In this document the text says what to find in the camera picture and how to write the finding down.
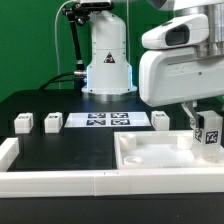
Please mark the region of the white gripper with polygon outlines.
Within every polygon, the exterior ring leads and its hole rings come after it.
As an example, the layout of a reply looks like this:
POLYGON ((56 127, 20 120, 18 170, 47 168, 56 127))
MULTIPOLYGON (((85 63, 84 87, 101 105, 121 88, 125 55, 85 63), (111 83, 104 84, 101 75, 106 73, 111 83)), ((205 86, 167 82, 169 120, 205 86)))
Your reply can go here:
POLYGON ((193 47, 148 50, 140 60, 139 93, 151 107, 183 102, 191 128, 199 129, 192 101, 224 95, 224 56, 198 58, 193 47))

